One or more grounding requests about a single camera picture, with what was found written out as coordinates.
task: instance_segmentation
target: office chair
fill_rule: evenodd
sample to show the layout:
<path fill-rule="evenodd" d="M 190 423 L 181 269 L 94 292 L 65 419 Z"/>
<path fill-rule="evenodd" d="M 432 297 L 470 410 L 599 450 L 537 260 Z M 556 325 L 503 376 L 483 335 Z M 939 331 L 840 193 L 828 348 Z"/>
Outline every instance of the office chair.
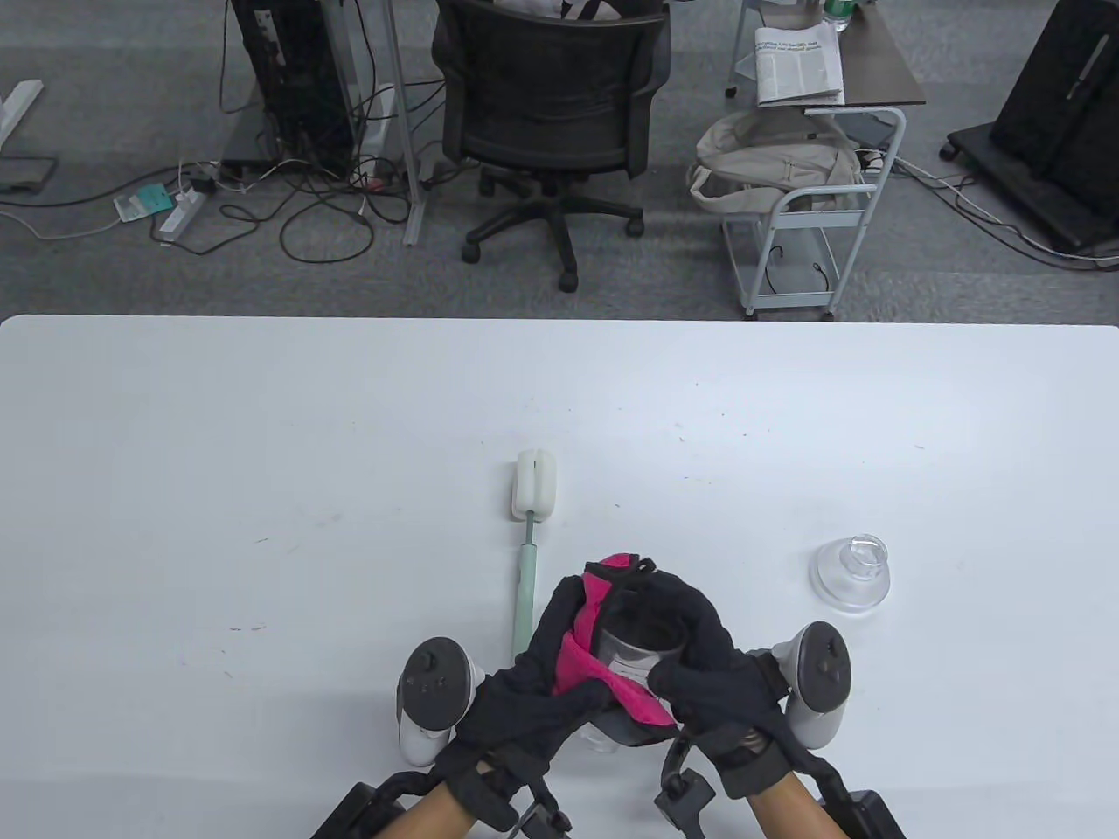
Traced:
<path fill-rule="evenodd" d="M 579 266 L 565 215 L 618 216 L 629 236 L 645 233 L 640 207 L 572 195 L 571 186 L 645 171 L 649 107 L 671 66 L 668 7 L 611 21 L 533 17 L 481 0 L 439 0 L 439 9 L 432 57 L 446 78 L 443 153 L 483 164 L 482 196 L 500 183 L 521 199 L 467 234 L 462 261 L 477 263 L 480 243 L 501 230 L 543 219 L 563 262 L 560 290 L 573 292 Z"/>

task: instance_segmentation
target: black glove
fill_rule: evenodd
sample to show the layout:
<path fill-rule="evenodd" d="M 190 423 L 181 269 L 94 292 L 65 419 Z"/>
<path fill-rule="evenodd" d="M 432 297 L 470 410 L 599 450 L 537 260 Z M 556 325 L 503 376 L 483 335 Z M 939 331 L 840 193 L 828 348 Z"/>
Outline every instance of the black glove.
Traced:
<path fill-rule="evenodd" d="M 631 555 L 628 568 L 587 563 L 586 571 L 639 593 L 642 610 L 679 618 L 688 635 L 680 663 L 697 670 L 722 670 L 731 666 L 734 642 L 723 629 L 715 606 L 675 574 L 657 569 L 650 559 L 641 559 L 637 554 Z"/>
<path fill-rule="evenodd" d="M 688 642 L 679 663 L 696 670 L 724 670 L 737 651 L 718 612 L 697 588 L 675 574 L 657 571 L 649 575 L 643 596 L 661 609 L 675 611 L 688 631 Z"/>
<path fill-rule="evenodd" d="M 727 796 L 755 795 L 792 770 L 830 772 L 789 727 L 778 705 L 788 692 L 780 673 L 767 673 L 761 659 L 736 650 L 726 668 L 704 670 L 662 661 L 649 673 L 649 689 L 671 704 Z"/>
<path fill-rule="evenodd" d="M 513 829 L 513 796 L 540 781 L 564 741 L 612 699 L 601 681 L 552 696 L 563 637 L 584 602 L 580 577 L 560 582 L 528 649 L 479 686 L 454 739 L 435 758 L 433 772 L 451 794 L 496 830 Z M 480 770 L 482 763 L 491 771 Z"/>

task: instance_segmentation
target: computer tower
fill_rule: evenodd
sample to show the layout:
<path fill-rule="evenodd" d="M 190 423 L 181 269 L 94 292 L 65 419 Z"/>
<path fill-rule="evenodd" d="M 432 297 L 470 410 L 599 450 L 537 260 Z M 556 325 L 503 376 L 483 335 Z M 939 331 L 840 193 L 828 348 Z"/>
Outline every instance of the computer tower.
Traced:
<path fill-rule="evenodd" d="M 349 102 L 319 0 L 233 0 L 266 124 L 264 158 L 304 158 L 345 177 L 363 123 Z"/>
<path fill-rule="evenodd" d="M 1119 218 L 1119 0 L 1061 0 L 990 141 Z"/>

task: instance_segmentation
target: skin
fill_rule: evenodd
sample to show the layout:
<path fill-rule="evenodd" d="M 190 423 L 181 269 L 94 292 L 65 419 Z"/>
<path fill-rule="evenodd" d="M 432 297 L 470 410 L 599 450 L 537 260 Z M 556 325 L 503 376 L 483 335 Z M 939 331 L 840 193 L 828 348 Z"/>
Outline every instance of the skin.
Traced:
<path fill-rule="evenodd" d="M 765 839 L 847 839 L 791 773 L 746 800 Z M 464 839 L 473 824 L 473 817 L 440 784 L 377 839 Z"/>

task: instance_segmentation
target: white vr controller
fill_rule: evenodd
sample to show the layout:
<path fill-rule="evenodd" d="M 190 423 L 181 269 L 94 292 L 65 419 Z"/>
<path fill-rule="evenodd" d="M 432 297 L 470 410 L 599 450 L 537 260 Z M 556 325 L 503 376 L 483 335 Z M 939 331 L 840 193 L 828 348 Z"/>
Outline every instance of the white vr controller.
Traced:
<path fill-rule="evenodd" d="M 789 701 L 786 717 L 797 739 L 808 750 L 826 746 L 839 730 L 850 694 L 850 658 L 839 631 L 817 621 L 792 639 L 752 656 L 769 673 L 786 682 Z M 460 644 L 449 638 L 432 638 L 408 657 L 396 685 L 396 722 L 401 754 L 416 767 L 430 766 L 459 720 L 470 710 L 474 691 L 486 678 Z"/>
<path fill-rule="evenodd" d="M 396 723 L 405 761 L 419 767 L 435 762 L 485 678 L 486 672 L 449 638 L 430 638 L 413 651 L 396 684 Z"/>

